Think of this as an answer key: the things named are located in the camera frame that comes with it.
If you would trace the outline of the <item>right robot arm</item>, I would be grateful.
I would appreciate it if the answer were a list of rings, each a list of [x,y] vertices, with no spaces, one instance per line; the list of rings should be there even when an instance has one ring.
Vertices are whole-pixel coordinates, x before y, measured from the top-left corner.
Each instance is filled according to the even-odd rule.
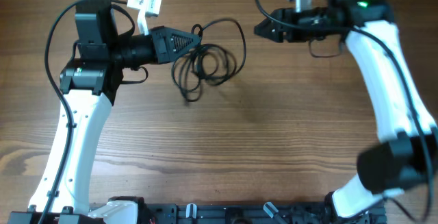
[[[274,42],[321,41],[338,35],[361,71],[370,96],[379,143],[357,158],[356,175],[326,196],[324,222],[377,223],[386,201],[426,185],[430,215],[437,173],[437,124],[415,87],[387,0],[288,0],[293,8],[265,12],[256,35]]]

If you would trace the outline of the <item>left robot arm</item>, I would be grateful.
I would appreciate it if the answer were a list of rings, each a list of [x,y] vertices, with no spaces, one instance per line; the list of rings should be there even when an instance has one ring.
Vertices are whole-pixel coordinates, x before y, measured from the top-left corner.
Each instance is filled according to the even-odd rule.
[[[92,210],[89,187],[96,148],[125,83],[123,71],[174,62],[201,43],[201,35],[169,27],[149,29],[162,0],[78,0],[78,39],[60,80],[52,82],[61,109],[42,179],[24,212],[11,223],[156,223],[141,197],[112,197]]]

